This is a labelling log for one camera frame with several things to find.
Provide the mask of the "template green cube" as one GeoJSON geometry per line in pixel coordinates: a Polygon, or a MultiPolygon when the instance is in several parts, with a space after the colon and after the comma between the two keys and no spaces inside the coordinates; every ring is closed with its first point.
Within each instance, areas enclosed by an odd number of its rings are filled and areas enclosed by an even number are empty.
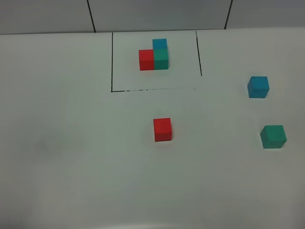
{"type": "Polygon", "coordinates": [[[168,49],[153,50],[153,57],[154,57],[154,69],[155,70],[169,69],[168,49]]]}

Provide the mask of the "template red cube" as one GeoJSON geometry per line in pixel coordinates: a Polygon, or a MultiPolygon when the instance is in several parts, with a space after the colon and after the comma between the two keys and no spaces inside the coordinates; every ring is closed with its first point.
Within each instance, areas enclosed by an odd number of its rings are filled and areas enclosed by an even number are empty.
{"type": "Polygon", "coordinates": [[[139,67],[141,71],[154,70],[153,50],[139,50],[139,67]]]}

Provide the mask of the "template blue cube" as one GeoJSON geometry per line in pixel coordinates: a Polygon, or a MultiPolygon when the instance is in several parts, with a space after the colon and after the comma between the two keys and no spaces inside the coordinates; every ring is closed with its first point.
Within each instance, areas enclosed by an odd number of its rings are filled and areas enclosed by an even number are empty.
{"type": "Polygon", "coordinates": [[[168,49],[167,39],[153,39],[152,41],[154,50],[168,49]]]}

